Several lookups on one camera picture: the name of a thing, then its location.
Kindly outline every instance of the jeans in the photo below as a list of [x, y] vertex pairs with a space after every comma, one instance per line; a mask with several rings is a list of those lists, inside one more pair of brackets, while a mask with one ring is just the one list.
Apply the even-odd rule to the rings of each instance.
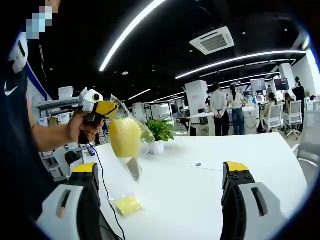
[[186, 128], [186, 130], [189, 130], [189, 126], [187, 125], [187, 123], [189, 123], [190, 120], [189, 119], [181, 119], [180, 123]]
[[242, 108], [232, 109], [234, 135], [245, 135], [245, 116]]
[[228, 112], [225, 111], [222, 118], [214, 117], [214, 125], [215, 125], [215, 135], [216, 136], [221, 136], [221, 130], [222, 130], [222, 136], [228, 136], [229, 135], [229, 128], [230, 128]]

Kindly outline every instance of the green leaves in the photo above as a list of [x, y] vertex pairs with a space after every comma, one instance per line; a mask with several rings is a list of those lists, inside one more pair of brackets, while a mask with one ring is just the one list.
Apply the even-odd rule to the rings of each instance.
[[170, 124], [170, 120], [149, 120], [145, 125], [152, 132], [155, 141], [163, 140], [168, 142], [169, 139], [174, 140], [173, 132], [176, 131], [176, 129]]

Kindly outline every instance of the white chair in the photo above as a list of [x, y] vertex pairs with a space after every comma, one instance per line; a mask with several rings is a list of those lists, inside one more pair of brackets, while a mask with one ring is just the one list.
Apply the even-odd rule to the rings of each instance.
[[282, 115], [282, 104], [272, 105], [270, 107], [268, 116], [262, 118], [262, 127], [267, 131], [281, 128], [282, 127], [281, 115]]
[[297, 151], [296, 158], [302, 168], [308, 186], [313, 185], [319, 174], [320, 163], [320, 111], [304, 113], [303, 134], [301, 144], [292, 151]]
[[[290, 109], [289, 109], [289, 114], [285, 114], [285, 123], [290, 126], [296, 126], [302, 124], [302, 112], [301, 112], [301, 106], [302, 106], [302, 101], [292, 101], [290, 102]], [[292, 129], [289, 131], [289, 133], [286, 135], [286, 139], [289, 138], [291, 134], [295, 135], [295, 139], [298, 140], [298, 135], [301, 134], [296, 129]]]

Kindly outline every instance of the white pot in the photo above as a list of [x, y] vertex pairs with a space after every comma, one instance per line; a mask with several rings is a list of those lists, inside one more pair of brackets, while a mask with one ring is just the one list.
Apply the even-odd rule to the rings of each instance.
[[150, 145], [150, 153], [151, 154], [161, 154], [165, 151], [164, 141], [155, 141]]

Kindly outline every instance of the black t-shirt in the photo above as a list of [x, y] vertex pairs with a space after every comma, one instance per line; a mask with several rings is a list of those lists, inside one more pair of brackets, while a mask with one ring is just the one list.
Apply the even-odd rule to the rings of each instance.
[[5, 203], [2, 207], [15, 206], [13, 215], [23, 211], [36, 220], [42, 213], [43, 201], [56, 188], [56, 183], [42, 163], [32, 137], [26, 72], [14, 74], [9, 69], [8, 66], [0, 71], [0, 156], [2, 185], [5, 185], [1, 198], [10, 195], [1, 200]]

